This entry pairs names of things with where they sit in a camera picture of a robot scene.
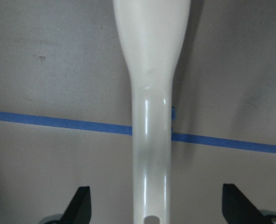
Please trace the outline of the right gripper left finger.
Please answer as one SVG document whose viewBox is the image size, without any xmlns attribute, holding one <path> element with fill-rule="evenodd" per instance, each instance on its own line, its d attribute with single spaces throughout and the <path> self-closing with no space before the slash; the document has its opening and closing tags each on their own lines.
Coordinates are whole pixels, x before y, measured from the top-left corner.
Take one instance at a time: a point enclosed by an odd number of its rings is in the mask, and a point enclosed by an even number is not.
<svg viewBox="0 0 276 224">
<path fill-rule="evenodd" d="M 90 187 L 79 187 L 61 217 L 60 224 L 89 224 L 92 217 Z"/>
</svg>

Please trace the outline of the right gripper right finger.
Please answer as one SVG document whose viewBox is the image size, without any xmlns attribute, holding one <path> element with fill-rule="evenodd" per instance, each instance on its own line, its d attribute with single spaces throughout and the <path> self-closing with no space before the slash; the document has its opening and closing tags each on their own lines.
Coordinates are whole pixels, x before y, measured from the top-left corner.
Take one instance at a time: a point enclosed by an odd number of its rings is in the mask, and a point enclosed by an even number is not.
<svg viewBox="0 0 276 224">
<path fill-rule="evenodd" d="M 228 224 L 263 223 L 261 212 L 234 184 L 223 184 L 222 214 Z"/>
</svg>

